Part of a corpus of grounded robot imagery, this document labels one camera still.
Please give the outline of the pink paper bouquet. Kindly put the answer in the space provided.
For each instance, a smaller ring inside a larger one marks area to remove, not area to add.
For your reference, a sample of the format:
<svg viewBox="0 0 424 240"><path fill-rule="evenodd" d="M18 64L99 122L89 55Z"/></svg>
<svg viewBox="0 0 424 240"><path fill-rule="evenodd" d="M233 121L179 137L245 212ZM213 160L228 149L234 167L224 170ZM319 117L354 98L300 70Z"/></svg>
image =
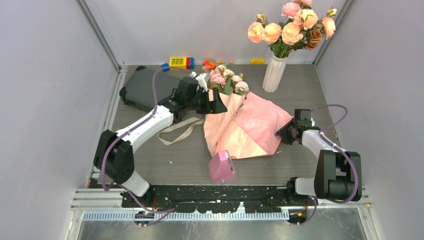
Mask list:
<svg viewBox="0 0 424 240"><path fill-rule="evenodd" d="M209 74L207 86L218 90L227 111L205 116L203 131L208 151L214 156L228 151L233 159L270 156L281 137L276 133L292 116L270 100L251 92L242 73L225 65L202 68Z"/></svg>

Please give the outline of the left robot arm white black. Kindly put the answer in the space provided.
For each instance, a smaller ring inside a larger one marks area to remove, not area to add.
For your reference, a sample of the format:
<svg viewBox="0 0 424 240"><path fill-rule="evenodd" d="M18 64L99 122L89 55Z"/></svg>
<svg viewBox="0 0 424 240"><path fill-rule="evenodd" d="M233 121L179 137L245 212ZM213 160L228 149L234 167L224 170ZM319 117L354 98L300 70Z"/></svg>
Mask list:
<svg viewBox="0 0 424 240"><path fill-rule="evenodd" d="M134 194L141 207L153 202L149 183L135 170L134 153L148 139L170 127L182 113L221 114L227 111L216 88L208 89L207 73L180 80L170 96L157 102L148 114L116 132L105 130L99 138L93 166L118 185Z"/></svg>

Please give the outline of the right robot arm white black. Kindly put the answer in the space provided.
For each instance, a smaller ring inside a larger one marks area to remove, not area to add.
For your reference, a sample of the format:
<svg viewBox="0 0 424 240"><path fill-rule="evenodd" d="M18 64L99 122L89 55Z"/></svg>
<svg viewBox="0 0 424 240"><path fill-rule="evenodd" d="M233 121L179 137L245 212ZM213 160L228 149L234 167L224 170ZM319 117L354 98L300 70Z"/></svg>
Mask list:
<svg viewBox="0 0 424 240"><path fill-rule="evenodd" d="M299 205L305 197L316 197L338 204L358 202L362 197L361 156L341 148L317 126L310 109L295 109L294 117L276 135L282 143L297 142L317 158L314 177L292 177L285 198Z"/></svg>

